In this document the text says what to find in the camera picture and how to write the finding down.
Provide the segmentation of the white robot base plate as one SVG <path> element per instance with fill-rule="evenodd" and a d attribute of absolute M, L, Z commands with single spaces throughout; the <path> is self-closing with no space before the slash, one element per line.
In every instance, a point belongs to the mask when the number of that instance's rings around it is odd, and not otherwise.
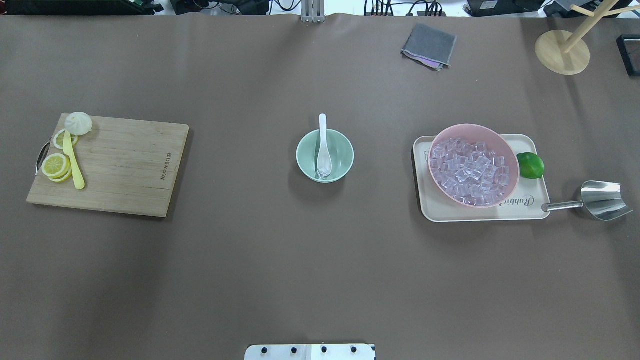
<path fill-rule="evenodd" d="M 254 344 L 247 347 L 245 360 L 375 360 L 374 344 Z"/>

